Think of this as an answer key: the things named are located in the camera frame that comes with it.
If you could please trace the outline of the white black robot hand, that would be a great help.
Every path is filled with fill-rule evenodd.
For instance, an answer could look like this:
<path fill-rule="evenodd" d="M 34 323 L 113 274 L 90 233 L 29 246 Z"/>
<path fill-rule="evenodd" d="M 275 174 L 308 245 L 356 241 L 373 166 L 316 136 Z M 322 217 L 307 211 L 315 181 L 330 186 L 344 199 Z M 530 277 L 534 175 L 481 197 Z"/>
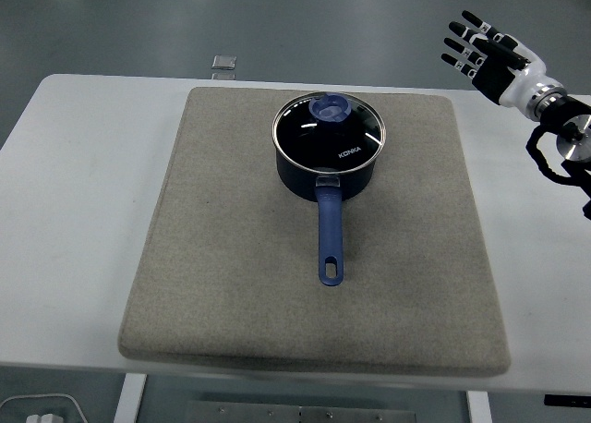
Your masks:
<path fill-rule="evenodd" d="M 487 99 L 537 120 L 535 110 L 543 99 L 566 94 L 564 86 L 547 75 L 544 61 L 522 42 L 468 10 L 462 18 L 463 23 L 449 24 L 453 36 L 444 43 L 452 52 L 441 59 Z"/>

